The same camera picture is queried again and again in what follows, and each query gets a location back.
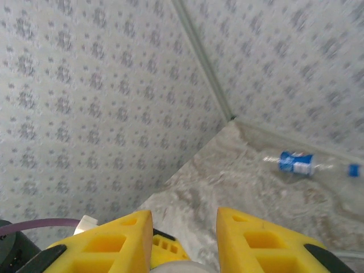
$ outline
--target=blue bottle cap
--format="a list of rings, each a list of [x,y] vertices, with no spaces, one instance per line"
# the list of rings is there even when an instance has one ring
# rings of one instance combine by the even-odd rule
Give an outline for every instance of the blue bottle cap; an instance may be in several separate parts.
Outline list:
[[[349,176],[350,177],[360,177],[360,165],[359,164],[349,164]]]

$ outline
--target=white patterned wall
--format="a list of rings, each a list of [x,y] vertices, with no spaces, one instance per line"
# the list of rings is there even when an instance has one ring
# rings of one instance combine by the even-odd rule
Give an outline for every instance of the white patterned wall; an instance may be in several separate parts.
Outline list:
[[[2,2],[0,218],[110,221],[220,130],[182,33],[164,1]]]
[[[187,0],[234,114],[364,156],[363,0]]]

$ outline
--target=plastic bottle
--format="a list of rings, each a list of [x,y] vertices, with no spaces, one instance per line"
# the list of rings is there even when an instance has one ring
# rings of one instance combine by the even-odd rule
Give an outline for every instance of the plastic bottle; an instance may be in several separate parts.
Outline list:
[[[343,209],[364,216],[364,166],[343,164],[330,156],[277,150],[265,152],[263,163],[271,171],[290,173],[281,176],[286,182],[309,178],[323,185]]]
[[[305,176],[356,177],[363,178],[359,164],[343,164],[329,156],[317,156],[302,152],[269,150],[263,156],[264,164],[272,171],[282,171]]]

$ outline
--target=gray marble floor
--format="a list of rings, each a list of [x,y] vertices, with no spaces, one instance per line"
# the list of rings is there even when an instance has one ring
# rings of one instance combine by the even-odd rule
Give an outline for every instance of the gray marble floor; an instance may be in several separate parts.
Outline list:
[[[219,206],[296,230],[331,250],[364,251],[364,185],[336,177],[319,181],[270,171],[262,157],[274,148],[319,153],[230,122],[140,209],[152,210],[156,228],[177,237],[193,260],[215,269]],[[364,272],[364,260],[345,262]]]

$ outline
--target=blue bottle label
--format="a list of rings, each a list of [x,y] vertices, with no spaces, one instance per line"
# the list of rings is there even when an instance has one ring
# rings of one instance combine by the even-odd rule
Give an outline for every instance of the blue bottle label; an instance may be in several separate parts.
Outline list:
[[[280,155],[278,167],[282,172],[313,175],[313,155],[284,151]]]
[[[360,177],[362,175],[360,172],[361,172],[361,170],[360,170],[359,164],[349,164],[348,175],[350,177]]]

